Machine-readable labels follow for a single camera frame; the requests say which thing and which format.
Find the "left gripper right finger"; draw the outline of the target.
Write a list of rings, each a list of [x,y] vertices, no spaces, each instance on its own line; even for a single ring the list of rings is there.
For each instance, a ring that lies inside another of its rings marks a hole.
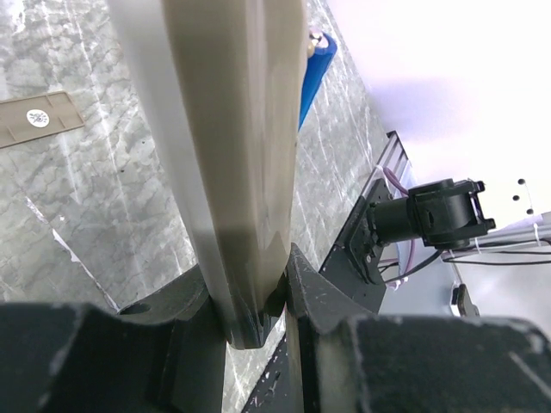
[[[527,321],[375,315],[297,246],[286,282],[294,412],[550,409],[550,343]]]

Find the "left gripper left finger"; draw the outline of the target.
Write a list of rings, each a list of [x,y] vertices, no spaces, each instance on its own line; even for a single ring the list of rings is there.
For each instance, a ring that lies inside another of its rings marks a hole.
[[[111,314],[1,307],[4,412],[218,412],[226,340],[198,267]]]

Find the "beige battery cover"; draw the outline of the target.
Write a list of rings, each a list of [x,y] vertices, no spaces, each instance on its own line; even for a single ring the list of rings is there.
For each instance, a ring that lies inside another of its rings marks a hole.
[[[2,148],[83,126],[83,116],[64,90],[1,101]]]

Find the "beige white remote control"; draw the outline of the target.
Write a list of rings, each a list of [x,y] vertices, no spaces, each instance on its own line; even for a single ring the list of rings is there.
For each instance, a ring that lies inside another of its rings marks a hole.
[[[290,251],[302,1],[111,1],[141,107],[234,348],[260,348]]]

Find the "blue battery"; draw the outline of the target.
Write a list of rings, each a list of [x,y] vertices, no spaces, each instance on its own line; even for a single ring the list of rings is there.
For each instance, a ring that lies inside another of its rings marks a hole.
[[[335,40],[323,31],[310,28],[309,39],[306,74],[301,91],[299,127],[302,127],[323,78],[337,54]]]

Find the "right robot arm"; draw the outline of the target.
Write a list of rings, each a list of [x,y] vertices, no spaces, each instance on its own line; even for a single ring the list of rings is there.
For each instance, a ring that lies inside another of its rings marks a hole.
[[[349,246],[359,256],[376,256],[391,243],[419,241],[437,252],[504,250],[550,244],[550,225],[533,222],[520,229],[496,228],[484,215],[481,181],[446,179],[407,189],[378,178],[355,207]]]

